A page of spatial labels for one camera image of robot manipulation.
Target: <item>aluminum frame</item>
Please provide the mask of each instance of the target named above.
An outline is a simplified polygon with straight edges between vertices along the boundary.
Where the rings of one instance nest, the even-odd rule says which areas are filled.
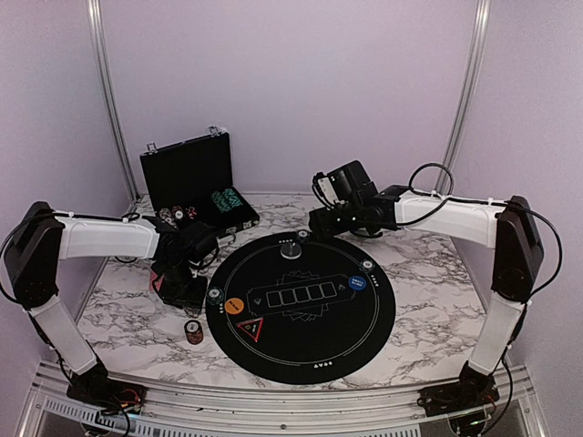
[[[106,39],[101,21],[101,3],[99,0],[87,0],[87,11],[89,13],[89,23],[91,24],[91,35],[93,48],[97,57],[97,68],[101,81],[101,89],[106,103],[107,116],[116,143],[119,163],[129,198],[132,201],[139,199],[138,184],[131,169],[128,156],[128,148],[124,139],[121,123],[119,121],[116,99],[114,97],[111,74],[109,72],[109,62],[107,61]]]
[[[545,437],[547,431],[525,366],[512,369],[513,399],[519,401],[527,435]],[[140,415],[132,415],[136,430],[152,427],[204,432],[202,435],[233,437],[234,435],[321,435],[360,437],[390,435],[403,429],[414,429],[424,422],[442,421],[480,411],[480,408],[455,414],[425,417],[416,400],[418,390],[428,383],[338,391],[275,391],[230,389],[158,381],[111,373],[121,381],[131,381],[147,387],[145,404]],[[500,390],[499,406],[509,393],[509,380],[504,369],[495,373]],[[455,381],[432,381],[441,383]],[[66,408],[86,412],[95,407],[66,397],[67,381],[57,364],[42,361],[18,427],[17,437],[36,437],[44,412],[55,413],[55,401]],[[118,429],[123,429],[120,421]],[[148,435],[132,432],[130,435]]]
[[[474,22],[474,32],[470,43],[470,53],[467,58],[462,94],[459,98],[454,125],[442,161],[442,164],[449,169],[454,167],[455,159],[459,153],[465,120],[467,119],[467,111],[470,107],[472,97],[476,92],[477,79],[480,74],[482,59],[484,58],[484,47],[486,46],[486,31],[490,17],[490,5],[491,0],[478,0],[477,2],[476,20]],[[435,182],[435,190],[439,193],[444,193],[447,184],[447,178],[442,171]]]

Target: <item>red triangle symbol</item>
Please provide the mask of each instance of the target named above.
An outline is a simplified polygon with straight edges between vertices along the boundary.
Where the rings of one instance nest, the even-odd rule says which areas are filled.
[[[261,334],[261,327],[263,326],[263,317],[258,319],[246,320],[241,323],[237,323],[237,328],[250,335],[252,339],[257,342]]]

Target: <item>small metal token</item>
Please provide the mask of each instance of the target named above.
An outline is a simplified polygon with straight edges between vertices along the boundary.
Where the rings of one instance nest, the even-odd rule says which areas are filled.
[[[302,247],[296,243],[285,243],[281,245],[280,253],[286,259],[297,259],[302,255]]]

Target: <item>blue circle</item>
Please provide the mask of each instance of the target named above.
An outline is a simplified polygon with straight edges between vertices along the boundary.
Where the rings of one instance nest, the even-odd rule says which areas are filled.
[[[348,281],[348,286],[354,291],[362,291],[366,288],[366,279],[362,276],[352,276]]]

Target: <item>orange circle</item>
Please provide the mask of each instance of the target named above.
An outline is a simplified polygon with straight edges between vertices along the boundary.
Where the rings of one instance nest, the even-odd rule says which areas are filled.
[[[240,314],[244,308],[245,304],[239,298],[232,298],[225,302],[225,310],[233,316]]]

